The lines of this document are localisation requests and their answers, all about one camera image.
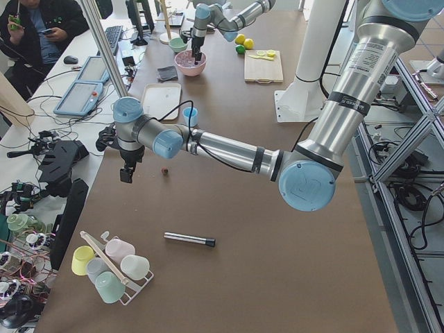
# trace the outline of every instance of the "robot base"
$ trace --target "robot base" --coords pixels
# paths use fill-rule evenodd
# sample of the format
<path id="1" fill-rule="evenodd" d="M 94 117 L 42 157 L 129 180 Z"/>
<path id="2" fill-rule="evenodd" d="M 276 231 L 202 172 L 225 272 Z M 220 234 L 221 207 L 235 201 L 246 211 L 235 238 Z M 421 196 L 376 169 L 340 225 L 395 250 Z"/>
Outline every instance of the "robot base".
<path id="1" fill-rule="evenodd" d="M 308 122 L 319 117 L 324 96 L 319 83 L 295 80 L 287 90 L 275 91 L 275 111 L 280 123 Z"/>

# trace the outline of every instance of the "lemon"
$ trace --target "lemon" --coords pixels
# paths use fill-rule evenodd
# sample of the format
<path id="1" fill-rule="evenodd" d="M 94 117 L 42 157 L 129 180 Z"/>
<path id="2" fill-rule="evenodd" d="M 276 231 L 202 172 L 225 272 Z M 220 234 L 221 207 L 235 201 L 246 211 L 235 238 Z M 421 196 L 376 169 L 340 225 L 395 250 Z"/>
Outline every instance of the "lemon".
<path id="1" fill-rule="evenodd" d="M 253 47 L 255 47 L 255 43 L 253 42 L 253 40 L 251 38 L 247 38 L 244 41 L 244 46 L 247 50 L 252 50 Z"/>
<path id="2" fill-rule="evenodd" d="M 245 35 L 243 33 L 238 34 L 234 42 L 236 44 L 243 44 L 245 42 Z"/>
<path id="3" fill-rule="evenodd" d="M 274 57 L 276 55 L 276 51 L 275 50 L 268 50 L 266 52 L 268 57 Z"/>

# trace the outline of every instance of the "white cup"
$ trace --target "white cup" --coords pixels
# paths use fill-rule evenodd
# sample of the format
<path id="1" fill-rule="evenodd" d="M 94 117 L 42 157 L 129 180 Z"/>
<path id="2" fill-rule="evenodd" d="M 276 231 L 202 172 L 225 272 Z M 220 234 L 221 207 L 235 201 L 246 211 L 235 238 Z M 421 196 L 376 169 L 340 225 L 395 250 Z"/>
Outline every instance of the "white cup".
<path id="1" fill-rule="evenodd" d="M 130 279 L 138 281 L 143 279 L 150 271 L 150 262 L 139 255 L 127 255 L 120 263 L 120 269 Z"/>

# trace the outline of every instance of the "computer mouse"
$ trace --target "computer mouse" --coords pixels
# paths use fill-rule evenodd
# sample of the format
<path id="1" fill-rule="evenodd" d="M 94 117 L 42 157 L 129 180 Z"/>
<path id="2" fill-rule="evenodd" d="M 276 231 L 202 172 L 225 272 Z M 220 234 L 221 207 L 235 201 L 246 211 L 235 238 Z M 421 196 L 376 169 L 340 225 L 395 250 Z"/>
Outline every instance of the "computer mouse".
<path id="1" fill-rule="evenodd" d="M 72 64 L 77 64 L 78 59 L 72 55 L 67 55 L 66 57 L 63 58 L 63 62 L 67 65 L 72 65 Z"/>

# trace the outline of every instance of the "plastic cup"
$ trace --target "plastic cup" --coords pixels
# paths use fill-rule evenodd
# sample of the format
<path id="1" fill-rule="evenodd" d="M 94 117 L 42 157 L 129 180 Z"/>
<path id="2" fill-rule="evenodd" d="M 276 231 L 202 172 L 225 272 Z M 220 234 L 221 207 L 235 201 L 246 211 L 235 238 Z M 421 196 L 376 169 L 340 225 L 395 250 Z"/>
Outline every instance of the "plastic cup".
<path id="1" fill-rule="evenodd" d="M 150 271 L 150 262 L 139 255 L 127 255 L 120 263 L 120 269 L 130 279 L 138 281 L 143 279 Z"/>
<path id="2" fill-rule="evenodd" d="M 94 258 L 94 251 L 88 245 L 81 246 L 74 251 L 72 256 L 71 270 L 76 275 L 87 275 L 86 266 Z"/>
<path id="3" fill-rule="evenodd" d="M 103 272 L 94 283 L 96 290 L 105 303 L 117 302 L 125 293 L 125 286 L 113 272 Z"/>
<path id="4" fill-rule="evenodd" d="M 102 258 L 93 258 L 88 261 L 86 265 L 86 274 L 92 283 L 96 282 L 96 278 L 103 272 L 110 271 L 108 265 L 103 261 Z"/>
<path id="5" fill-rule="evenodd" d="M 191 112 L 191 107 L 183 109 L 182 111 L 183 119 L 185 120 L 185 125 L 189 127 L 194 127 L 197 125 L 197 117 L 198 117 L 198 110 L 196 108 L 193 108 L 193 112 Z"/>
<path id="6" fill-rule="evenodd" d="M 122 259 L 127 255 L 134 255 L 136 249 L 132 244 L 122 241 L 121 239 L 111 239 L 107 242 L 105 247 L 105 253 L 108 257 L 120 265 Z"/>

